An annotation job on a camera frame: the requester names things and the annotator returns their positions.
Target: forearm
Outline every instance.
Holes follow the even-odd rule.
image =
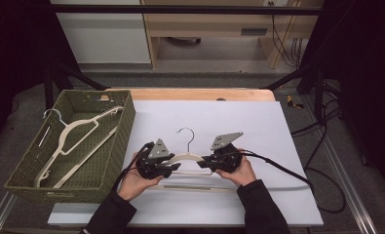
[[[96,212],[86,226],[86,232],[80,233],[124,233],[126,225],[132,220],[136,208],[122,199],[116,192],[110,192],[99,205]]]
[[[237,192],[246,210],[247,234],[290,233],[285,218],[262,180],[240,186]]]

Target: white table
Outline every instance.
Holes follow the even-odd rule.
[[[177,131],[190,128],[195,132],[195,139],[190,144],[191,153],[209,155],[216,136],[243,132],[244,135],[233,142],[235,146],[268,157],[305,176],[287,121],[276,101],[135,100],[134,103],[136,116],[124,167],[144,143],[158,138],[164,141],[170,152],[186,152],[191,134]],[[260,159],[250,160],[257,177],[263,179],[289,225],[323,224],[311,190],[302,181]],[[218,175],[171,175],[161,183],[234,187],[232,182]],[[137,208],[137,213],[130,226],[244,225],[244,209],[236,193],[146,190],[131,203]],[[97,206],[56,204],[48,222],[60,226],[84,226]]]

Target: hanger hook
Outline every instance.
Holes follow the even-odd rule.
[[[45,118],[47,117],[47,113],[48,113],[49,111],[51,111],[51,110],[55,111],[55,112],[58,114],[58,118],[59,118],[60,122],[61,122],[64,126],[66,126],[66,124],[64,123],[64,121],[62,121],[62,119],[61,119],[61,113],[60,113],[60,111],[58,111],[57,109],[48,109],[48,110],[44,111],[43,118],[45,119]]]
[[[192,133],[192,138],[191,138],[191,140],[189,140],[189,142],[188,142],[188,153],[189,153],[189,144],[192,142],[192,140],[195,138],[195,133],[193,132],[193,130],[191,130],[191,129],[189,129],[189,128],[182,128],[182,129],[180,129],[179,131],[177,131],[177,133],[180,133],[180,131],[182,131],[182,130],[184,130],[184,129],[187,129],[187,130],[189,130],[191,133]]]

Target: green woven basket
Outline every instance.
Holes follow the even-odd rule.
[[[76,120],[92,119],[116,106],[123,106],[123,111],[99,119],[98,127],[68,155],[58,155],[49,168],[49,176],[41,181],[40,187],[34,187],[35,177],[58,148],[58,137],[64,129],[59,116],[50,111],[4,187],[31,202],[100,203],[122,171],[135,119],[131,93],[63,91],[53,107],[61,113],[62,121],[70,124]],[[73,129],[65,140],[63,151],[70,149],[94,126],[95,124],[87,124]],[[53,188],[116,126],[116,133],[61,188]]]

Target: black horizontal bar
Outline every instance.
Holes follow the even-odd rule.
[[[55,13],[96,14],[211,14],[211,15],[282,15],[319,16],[334,13],[334,10],[299,7],[245,7],[245,6],[177,6],[177,5],[30,5],[38,11]]]

